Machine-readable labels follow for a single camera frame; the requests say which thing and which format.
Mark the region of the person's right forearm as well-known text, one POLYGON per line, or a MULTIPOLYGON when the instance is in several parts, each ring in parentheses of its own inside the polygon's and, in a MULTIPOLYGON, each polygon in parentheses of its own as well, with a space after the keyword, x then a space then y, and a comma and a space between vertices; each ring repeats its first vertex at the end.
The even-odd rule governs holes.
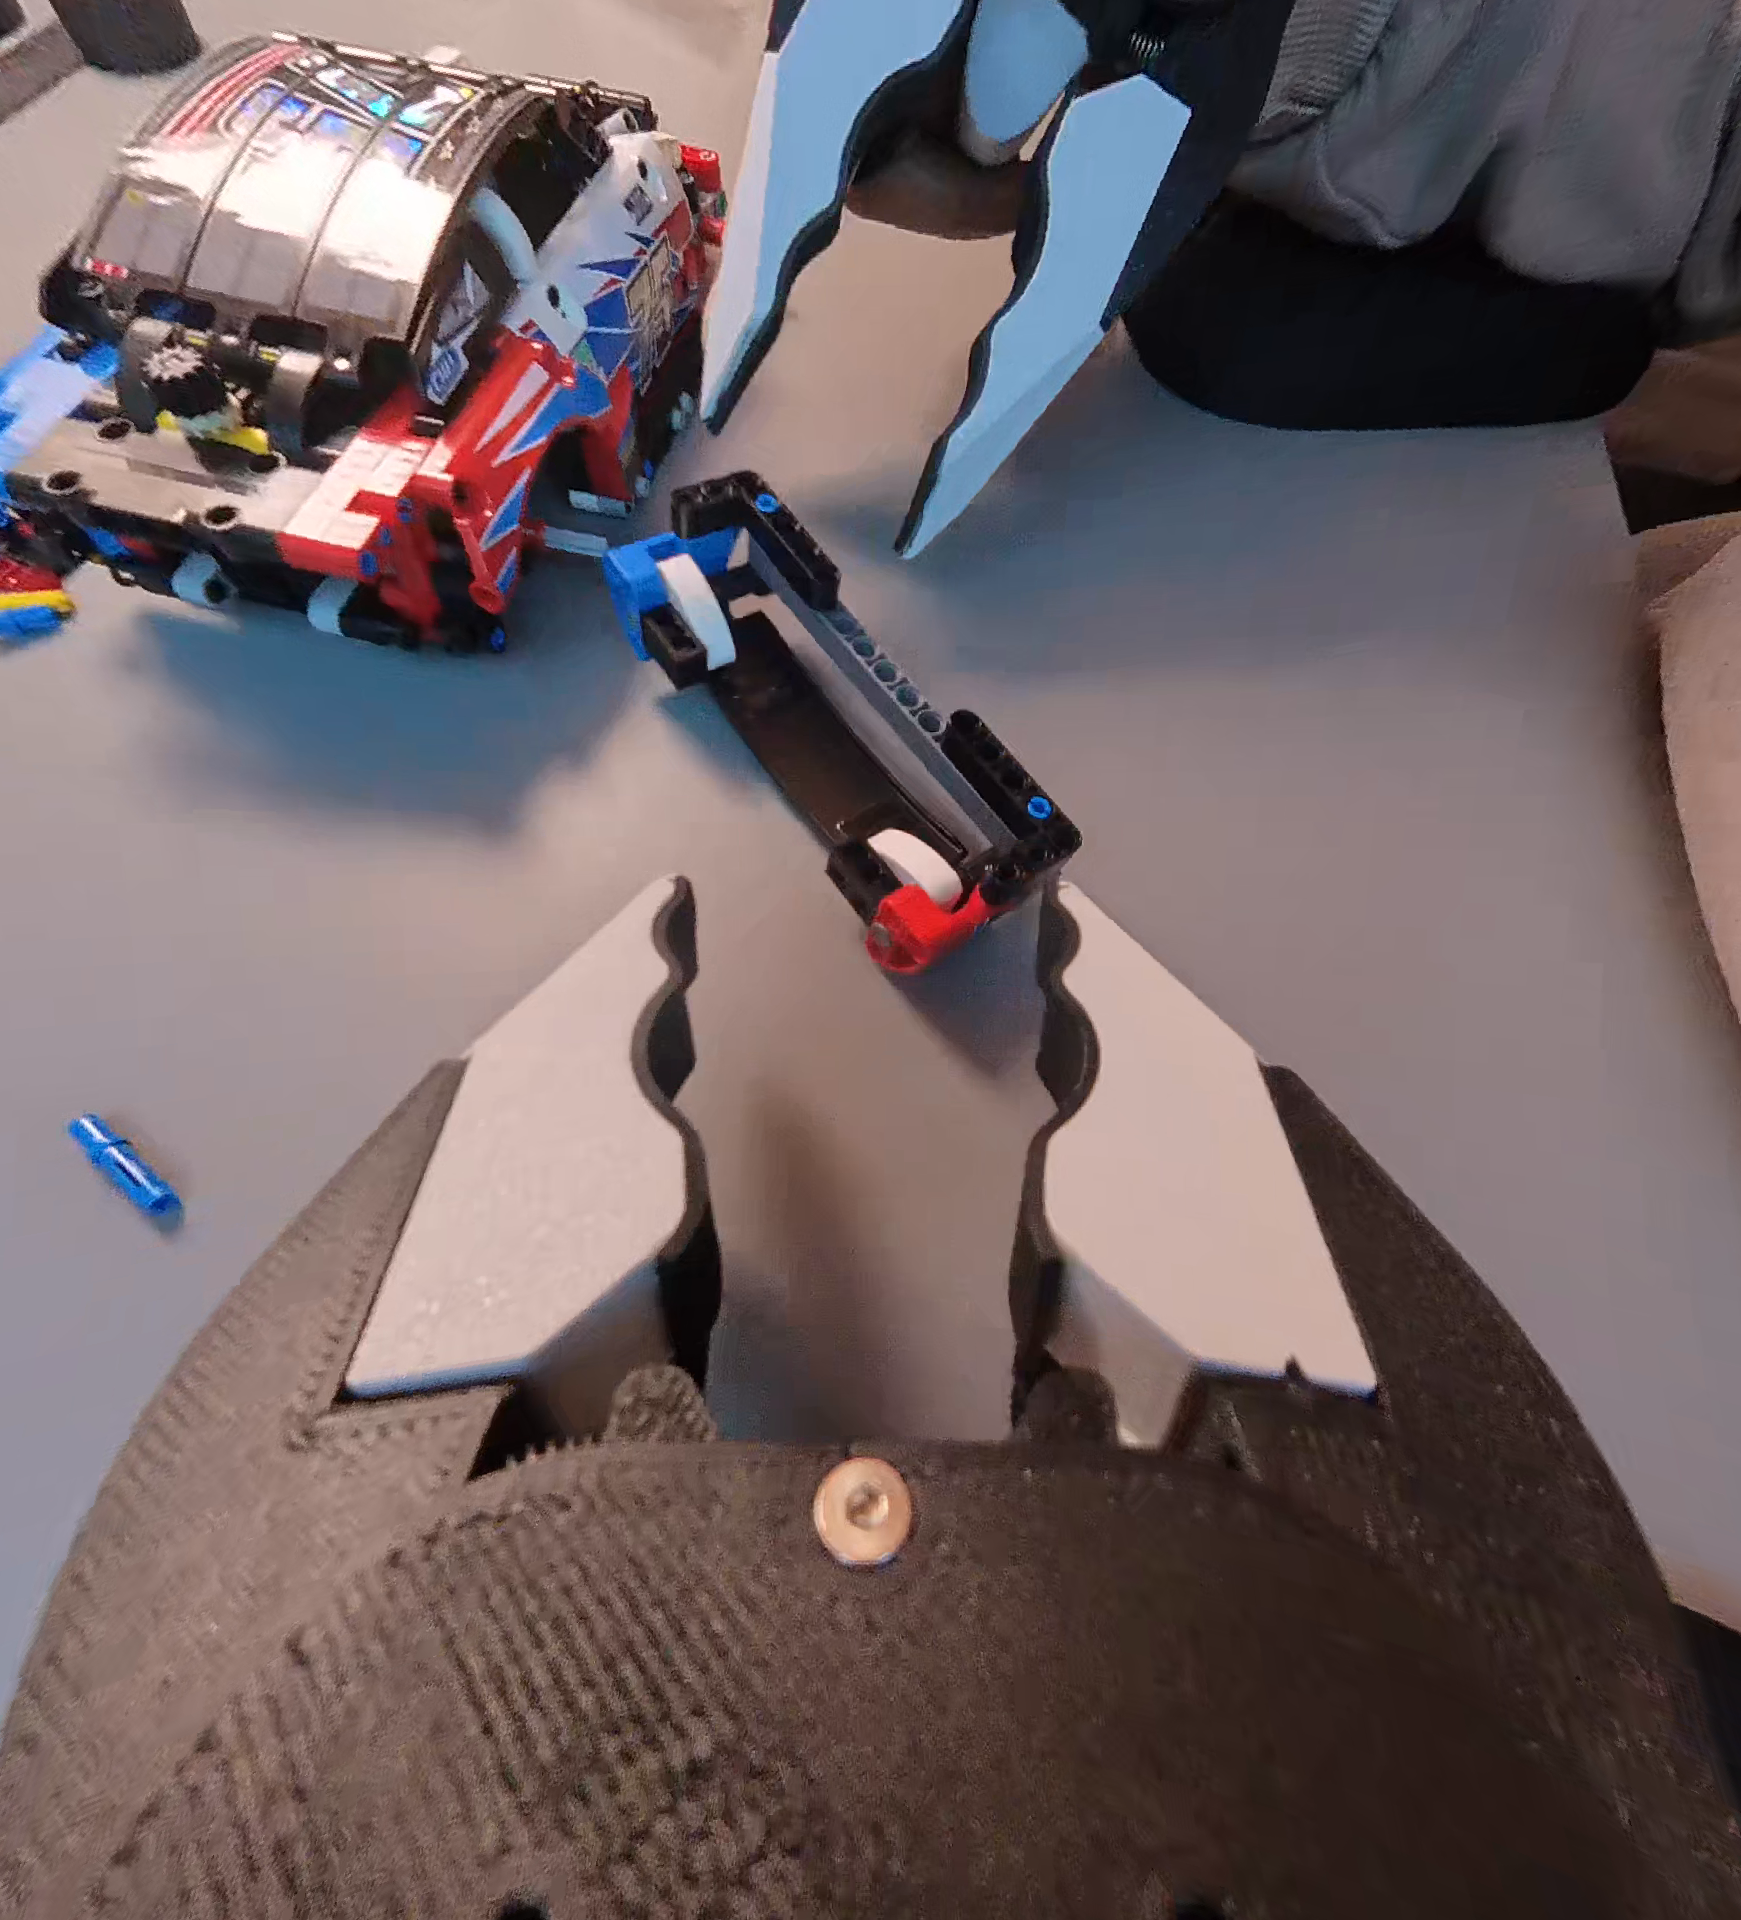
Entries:
POLYGON ((1240 197, 1741 331, 1741 3, 1293 3, 1240 197))

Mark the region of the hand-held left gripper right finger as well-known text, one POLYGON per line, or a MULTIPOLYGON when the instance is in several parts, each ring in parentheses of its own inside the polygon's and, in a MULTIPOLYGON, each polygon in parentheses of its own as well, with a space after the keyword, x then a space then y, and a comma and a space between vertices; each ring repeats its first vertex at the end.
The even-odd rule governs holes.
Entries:
POLYGON ((1266 1062, 1074 881, 1042 904, 1033 1072, 1009 1257, 1012 1407, 1050 1372, 1162 1450, 1192 1385, 1282 1382, 1364 1404, 1379 1372, 1266 1062))

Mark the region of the blue lego pin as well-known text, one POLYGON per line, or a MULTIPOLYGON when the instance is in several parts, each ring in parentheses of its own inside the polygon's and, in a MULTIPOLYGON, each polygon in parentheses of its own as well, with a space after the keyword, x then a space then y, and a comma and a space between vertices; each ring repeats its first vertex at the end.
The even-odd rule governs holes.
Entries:
POLYGON ((98 1113, 84 1110, 70 1117, 64 1134, 108 1187, 126 1198, 142 1215, 166 1218, 183 1209, 183 1198, 160 1170, 150 1164, 126 1134, 110 1127, 98 1113))

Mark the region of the black rounded pad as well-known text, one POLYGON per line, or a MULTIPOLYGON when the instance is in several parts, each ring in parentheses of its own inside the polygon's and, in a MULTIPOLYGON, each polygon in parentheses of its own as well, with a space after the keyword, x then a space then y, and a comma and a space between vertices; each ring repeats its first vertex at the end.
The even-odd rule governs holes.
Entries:
POLYGON ((1194 411, 1296 432, 1584 420, 1656 354, 1644 293, 1519 276, 1464 230, 1339 242, 1244 197, 1170 255, 1122 331, 1194 411))

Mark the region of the red blue lego car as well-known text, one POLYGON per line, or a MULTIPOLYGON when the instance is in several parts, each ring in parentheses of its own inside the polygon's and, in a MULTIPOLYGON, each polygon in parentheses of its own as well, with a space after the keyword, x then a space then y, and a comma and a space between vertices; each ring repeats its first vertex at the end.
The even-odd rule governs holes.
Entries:
POLYGON ((499 652, 688 425, 729 197, 640 94, 306 33, 171 91, 0 364, 44 558, 200 610, 499 652))

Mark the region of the black lego tire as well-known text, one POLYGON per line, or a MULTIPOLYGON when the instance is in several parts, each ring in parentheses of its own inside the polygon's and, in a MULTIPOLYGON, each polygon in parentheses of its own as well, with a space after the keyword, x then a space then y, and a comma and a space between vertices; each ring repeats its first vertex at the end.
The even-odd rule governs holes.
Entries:
POLYGON ((48 3, 75 54, 110 77, 164 77, 204 54, 185 3, 48 3))

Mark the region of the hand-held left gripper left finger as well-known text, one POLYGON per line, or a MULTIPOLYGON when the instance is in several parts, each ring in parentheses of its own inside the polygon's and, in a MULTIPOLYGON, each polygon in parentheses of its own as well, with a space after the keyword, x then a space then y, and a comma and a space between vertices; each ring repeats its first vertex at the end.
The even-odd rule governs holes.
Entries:
POLYGON ((688 880, 659 877, 469 1045, 344 1399, 495 1385, 575 1443, 639 1368, 704 1382, 721 1240, 677 1109, 694 934, 688 880))

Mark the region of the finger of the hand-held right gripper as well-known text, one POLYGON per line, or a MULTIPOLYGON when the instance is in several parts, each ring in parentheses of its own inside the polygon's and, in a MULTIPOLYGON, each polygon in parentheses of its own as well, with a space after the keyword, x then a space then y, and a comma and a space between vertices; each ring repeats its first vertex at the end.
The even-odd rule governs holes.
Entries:
POLYGON ((1210 204, 1234 159, 1218 94, 1213 77, 1192 99, 1127 77, 1063 99, 1030 159, 1012 293, 929 450, 896 541, 905 559, 964 515, 1210 204))
POLYGON ((721 269, 697 413, 721 432, 775 345, 799 271, 830 245, 864 150, 957 54, 973 3, 775 3, 721 269))

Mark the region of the black lego frame sub-assembly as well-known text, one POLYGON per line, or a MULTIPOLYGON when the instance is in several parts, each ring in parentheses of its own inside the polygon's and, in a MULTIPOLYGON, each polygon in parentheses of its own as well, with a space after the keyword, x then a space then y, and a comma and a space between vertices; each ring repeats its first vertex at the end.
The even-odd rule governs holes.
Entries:
POLYGON ((970 707, 941 707, 842 601, 842 573, 751 470, 672 490, 669 531, 612 545, 639 658, 711 703, 826 846, 896 979, 1042 894, 1080 850, 1046 784, 970 707))

